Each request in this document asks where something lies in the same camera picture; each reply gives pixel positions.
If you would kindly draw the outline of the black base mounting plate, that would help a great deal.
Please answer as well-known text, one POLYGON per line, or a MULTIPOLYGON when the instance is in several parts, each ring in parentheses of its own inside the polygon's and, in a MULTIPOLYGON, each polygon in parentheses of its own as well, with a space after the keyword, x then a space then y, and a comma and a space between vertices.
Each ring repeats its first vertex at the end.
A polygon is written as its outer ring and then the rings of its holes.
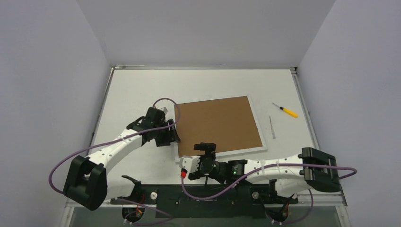
POLYGON ((113 205, 129 205, 131 201, 154 206, 160 210, 155 218, 264 218, 265 211, 278 212, 285 204, 297 204, 296 196, 279 197, 268 184, 239 184, 226 193, 209 200, 224 185, 186 185, 187 196, 181 185, 144 184, 133 195, 111 199, 113 205))

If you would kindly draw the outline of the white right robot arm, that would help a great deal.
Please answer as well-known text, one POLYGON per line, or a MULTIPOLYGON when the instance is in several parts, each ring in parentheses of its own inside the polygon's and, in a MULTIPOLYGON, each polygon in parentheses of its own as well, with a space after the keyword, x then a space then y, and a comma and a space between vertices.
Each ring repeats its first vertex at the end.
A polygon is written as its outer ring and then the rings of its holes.
POLYGON ((274 203, 308 189, 319 192, 341 190, 335 156, 315 148, 302 148, 301 153, 281 159, 227 162, 216 160, 215 148, 214 143, 194 145, 195 150, 204 153, 181 157, 181 177, 189 180, 208 177, 231 187, 268 181, 267 196, 274 203))

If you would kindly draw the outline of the yellow handle screwdriver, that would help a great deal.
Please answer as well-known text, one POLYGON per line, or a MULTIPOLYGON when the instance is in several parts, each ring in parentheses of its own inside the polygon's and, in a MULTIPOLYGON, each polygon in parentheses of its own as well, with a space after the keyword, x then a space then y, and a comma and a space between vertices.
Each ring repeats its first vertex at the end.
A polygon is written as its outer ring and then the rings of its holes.
POLYGON ((291 111, 291 110, 289 110, 289 109, 287 109, 287 108, 285 108, 285 107, 282 107, 282 106, 280 106, 280 105, 278 105, 278 104, 276 104, 276 103, 272 103, 272 104, 273 104, 275 107, 279 108, 282 112, 288 114, 289 116, 291 116, 291 117, 293 117, 293 118, 297 118, 297 117, 298 117, 298 114, 297 114, 297 113, 295 113, 295 112, 293 112, 293 111, 291 111))

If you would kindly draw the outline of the aluminium table front rail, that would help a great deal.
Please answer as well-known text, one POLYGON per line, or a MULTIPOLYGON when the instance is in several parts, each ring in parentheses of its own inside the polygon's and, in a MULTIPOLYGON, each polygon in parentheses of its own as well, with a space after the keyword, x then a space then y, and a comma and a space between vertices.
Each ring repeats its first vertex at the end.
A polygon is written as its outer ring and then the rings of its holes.
MULTIPOLYGON (((242 197, 249 197, 251 200, 253 199, 251 194, 253 191, 259 191, 259 194, 263 196, 263 200, 265 204, 268 206, 273 206, 281 204, 279 199, 270 199, 268 198, 268 185, 267 184, 256 184, 256 185, 249 185, 249 190, 242 193, 236 191, 235 189, 229 190, 223 196, 228 197, 231 195, 234 200, 239 200, 242 197)), ((197 194, 198 197, 201 196, 202 188, 205 189, 224 189, 224 186, 217 185, 217 184, 208 184, 208 185, 196 185, 190 184, 187 185, 186 190, 192 194, 197 194)), ((173 195, 174 192, 177 192, 179 195, 183 196, 184 198, 188 198, 187 195, 183 192, 182 187, 180 184, 172 184, 172 185, 162 185, 162 184, 145 184, 142 186, 143 194, 145 194, 145 201, 144 204, 146 205, 156 205, 158 202, 161 202, 162 197, 166 195, 173 195)), ((307 204, 311 201, 314 202, 315 206, 341 206, 345 205, 345 199, 341 192, 334 192, 334 193, 323 193, 318 192, 316 190, 309 191, 305 190, 302 192, 297 193, 293 196, 290 203, 291 204, 307 204)))

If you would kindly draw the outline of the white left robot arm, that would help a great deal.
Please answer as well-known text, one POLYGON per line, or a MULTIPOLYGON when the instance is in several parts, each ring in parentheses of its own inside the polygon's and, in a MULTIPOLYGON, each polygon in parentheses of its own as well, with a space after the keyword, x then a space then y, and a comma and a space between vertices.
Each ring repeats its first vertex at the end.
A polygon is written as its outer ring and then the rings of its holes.
POLYGON ((180 142, 173 119, 164 110, 150 107, 146 115, 128 124, 114 140, 86 156, 71 161, 62 194, 89 210, 108 199, 123 197, 134 204, 141 198, 140 181, 127 175, 108 179, 110 171, 134 150, 154 140, 157 147, 180 142))

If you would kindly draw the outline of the white picture frame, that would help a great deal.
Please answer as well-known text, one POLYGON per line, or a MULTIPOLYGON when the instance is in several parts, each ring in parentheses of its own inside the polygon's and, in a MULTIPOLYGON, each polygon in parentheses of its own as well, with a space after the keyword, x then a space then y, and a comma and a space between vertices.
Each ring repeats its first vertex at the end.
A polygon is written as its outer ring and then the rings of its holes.
POLYGON ((175 160, 201 154, 194 145, 215 143, 217 157, 264 152, 267 143, 250 95, 181 102, 174 107, 180 142, 175 160))

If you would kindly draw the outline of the clear handle screwdriver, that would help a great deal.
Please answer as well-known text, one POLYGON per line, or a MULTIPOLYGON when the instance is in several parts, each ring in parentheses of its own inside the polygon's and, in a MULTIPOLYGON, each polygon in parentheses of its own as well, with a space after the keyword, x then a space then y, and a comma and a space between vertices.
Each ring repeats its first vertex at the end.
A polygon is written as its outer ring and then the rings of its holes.
POLYGON ((269 121, 270 121, 271 135, 272 135, 272 138, 275 140, 276 139, 276 133, 275 133, 275 130, 274 130, 273 121, 272 121, 272 117, 271 116, 269 116, 269 121))

